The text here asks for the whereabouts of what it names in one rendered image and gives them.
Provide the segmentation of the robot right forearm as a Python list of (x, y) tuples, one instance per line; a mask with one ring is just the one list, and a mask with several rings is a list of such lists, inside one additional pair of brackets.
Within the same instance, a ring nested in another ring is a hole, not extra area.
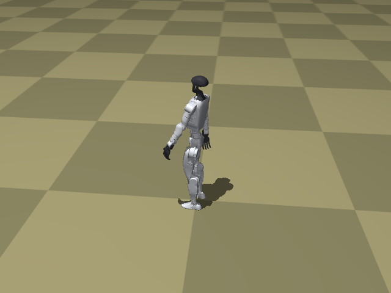
[(204, 135), (208, 134), (208, 130), (209, 130), (208, 121), (209, 121), (209, 117), (207, 116), (207, 118), (205, 120), (205, 124), (203, 126)]

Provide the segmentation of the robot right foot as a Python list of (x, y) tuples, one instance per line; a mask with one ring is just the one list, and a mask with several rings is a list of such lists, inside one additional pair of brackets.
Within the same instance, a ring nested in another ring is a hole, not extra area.
[(200, 191), (200, 194), (197, 195), (197, 197), (204, 199), (206, 198), (205, 193)]

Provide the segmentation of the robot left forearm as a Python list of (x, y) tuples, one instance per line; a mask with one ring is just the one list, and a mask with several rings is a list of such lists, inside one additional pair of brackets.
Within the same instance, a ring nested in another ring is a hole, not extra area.
[(168, 147), (170, 147), (171, 145), (175, 145), (177, 143), (177, 140), (182, 135), (182, 133), (181, 133), (182, 130), (183, 130), (182, 125), (176, 125), (174, 134), (172, 135), (172, 137), (170, 138), (170, 140), (167, 143)]

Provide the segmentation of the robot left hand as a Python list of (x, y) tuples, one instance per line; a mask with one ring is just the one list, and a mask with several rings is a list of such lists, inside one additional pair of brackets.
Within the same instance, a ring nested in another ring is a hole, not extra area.
[(163, 152), (163, 155), (164, 157), (166, 157), (166, 159), (170, 160), (169, 159), (169, 154), (170, 154), (170, 150), (174, 147), (174, 145), (171, 145), (170, 147), (168, 147), (168, 145), (166, 145), (165, 148), (163, 148), (164, 152)]

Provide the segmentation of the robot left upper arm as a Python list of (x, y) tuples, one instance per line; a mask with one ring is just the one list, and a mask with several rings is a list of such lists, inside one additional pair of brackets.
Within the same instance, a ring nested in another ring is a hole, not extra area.
[(189, 120), (191, 118), (191, 115), (196, 111), (197, 104), (194, 102), (190, 102), (185, 106), (184, 114), (182, 116), (182, 122), (178, 125), (182, 125), (184, 131), (189, 123)]

